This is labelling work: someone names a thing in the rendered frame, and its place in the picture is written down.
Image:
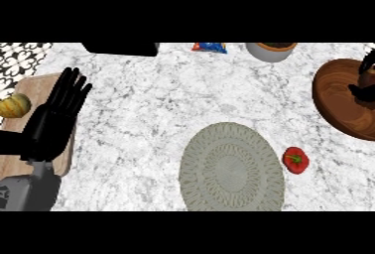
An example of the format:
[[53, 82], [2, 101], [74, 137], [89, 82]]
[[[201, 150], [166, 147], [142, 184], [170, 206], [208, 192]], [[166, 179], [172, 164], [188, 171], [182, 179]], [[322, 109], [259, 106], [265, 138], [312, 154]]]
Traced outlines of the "brown wooden bowl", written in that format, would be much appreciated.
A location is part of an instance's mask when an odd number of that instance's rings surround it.
[[349, 136], [375, 141], [375, 103], [358, 102], [347, 85], [356, 84], [361, 61], [327, 62], [313, 77], [312, 99], [327, 122]]

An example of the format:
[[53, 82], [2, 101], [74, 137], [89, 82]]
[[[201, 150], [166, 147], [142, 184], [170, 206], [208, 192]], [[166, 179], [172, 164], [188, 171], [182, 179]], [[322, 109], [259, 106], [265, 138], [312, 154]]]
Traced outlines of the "pale wooden cutting board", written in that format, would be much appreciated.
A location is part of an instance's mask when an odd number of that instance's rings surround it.
[[[46, 102], [59, 74], [46, 74], [33, 77], [25, 77], [17, 84], [15, 91], [24, 93], [31, 100], [33, 107], [28, 114], [22, 118], [5, 119], [0, 124], [0, 130], [21, 132], [27, 125], [31, 114], [36, 108]], [[73, 154], [74, 154], [76, 135], [71, 135], [71, 140], [62, 155], [53, 161], [55, 174], [64, 177], [71, 169]], [[18, 156], [0, 155], [0, 180], [11, 176], [30, 175], [34, 168], [19, 160]]]

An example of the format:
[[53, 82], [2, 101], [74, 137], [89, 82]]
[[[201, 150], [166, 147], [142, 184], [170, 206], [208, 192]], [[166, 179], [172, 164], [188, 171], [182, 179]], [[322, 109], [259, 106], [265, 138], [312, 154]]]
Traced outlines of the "yellow squash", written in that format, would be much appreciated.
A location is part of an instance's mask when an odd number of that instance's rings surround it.
[[31, 110], [31, 100], [24, 93], [15, 93], [0, 100], [0, 116], [5, 118], [22, 118]]

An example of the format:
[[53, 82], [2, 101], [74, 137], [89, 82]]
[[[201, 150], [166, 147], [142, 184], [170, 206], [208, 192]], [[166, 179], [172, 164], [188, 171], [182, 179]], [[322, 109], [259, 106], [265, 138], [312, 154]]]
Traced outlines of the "black appliance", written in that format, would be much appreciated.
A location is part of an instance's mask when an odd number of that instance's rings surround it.
[[84, 43], [90, 53], [155, 57], [158, 54], [158, 43]]

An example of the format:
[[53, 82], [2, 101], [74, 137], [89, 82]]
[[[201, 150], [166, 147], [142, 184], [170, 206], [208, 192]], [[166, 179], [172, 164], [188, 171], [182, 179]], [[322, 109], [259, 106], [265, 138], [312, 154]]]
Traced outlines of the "red bell pepper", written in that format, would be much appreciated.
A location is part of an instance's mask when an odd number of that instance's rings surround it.
[[298, 147], [288, 147], [282, 154], [282, 163], [296, 175], [300, 175], [309, 166], [309, 157]]

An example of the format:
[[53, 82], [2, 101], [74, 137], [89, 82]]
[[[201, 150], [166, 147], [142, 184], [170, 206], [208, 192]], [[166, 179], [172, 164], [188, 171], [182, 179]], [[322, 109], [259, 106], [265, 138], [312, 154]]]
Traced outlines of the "grey pot with brown rim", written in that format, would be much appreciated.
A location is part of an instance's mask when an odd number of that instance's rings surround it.
[[296, 46], [297, 43], [287, 43], [282, 48], [278, 47], [278, 43], [247, 43], [250, 54], [260, 61], [267, 63], [278, 63], [284, 61], [288, 58]]

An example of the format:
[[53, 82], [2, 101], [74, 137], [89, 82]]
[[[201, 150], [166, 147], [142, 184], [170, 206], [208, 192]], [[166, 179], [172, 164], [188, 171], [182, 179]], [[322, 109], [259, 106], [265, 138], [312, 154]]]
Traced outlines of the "grey-green oval woven placemat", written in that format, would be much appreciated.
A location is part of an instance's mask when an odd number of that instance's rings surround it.
[[248, 126], [207, 126], [185, 148], [180, 192], [189, 211], [281, 211], [282, 165], [265, 137]]

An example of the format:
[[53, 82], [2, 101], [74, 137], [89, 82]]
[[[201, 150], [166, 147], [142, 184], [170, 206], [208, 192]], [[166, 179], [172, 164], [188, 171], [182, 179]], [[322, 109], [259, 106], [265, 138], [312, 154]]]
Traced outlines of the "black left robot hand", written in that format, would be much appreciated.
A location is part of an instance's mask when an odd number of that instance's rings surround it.
[[36, 108], [22, 132], [0, 130], [0, 155], [52, 162], [64, 153], [93, 85], [80, 69], [67, 67], [48, 101]]

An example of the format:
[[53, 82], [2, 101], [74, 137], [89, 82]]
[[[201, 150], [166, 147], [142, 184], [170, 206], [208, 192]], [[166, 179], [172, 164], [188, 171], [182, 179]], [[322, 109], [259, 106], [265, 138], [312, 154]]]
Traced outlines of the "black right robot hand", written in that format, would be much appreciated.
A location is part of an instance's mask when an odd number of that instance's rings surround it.
[[365, 102], [375, 102], [375, 49], [365, 56], [356, 84], [349, 84], [352, 95]]

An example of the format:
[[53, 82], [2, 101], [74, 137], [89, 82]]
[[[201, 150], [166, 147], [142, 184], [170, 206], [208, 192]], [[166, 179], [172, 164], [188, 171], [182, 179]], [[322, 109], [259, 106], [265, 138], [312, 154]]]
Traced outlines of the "blue and red packet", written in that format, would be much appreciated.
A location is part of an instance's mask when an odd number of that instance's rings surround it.
[[228, 52], [225, 43], [197, 43], [192, 47], [192, 50], [222, 54]]

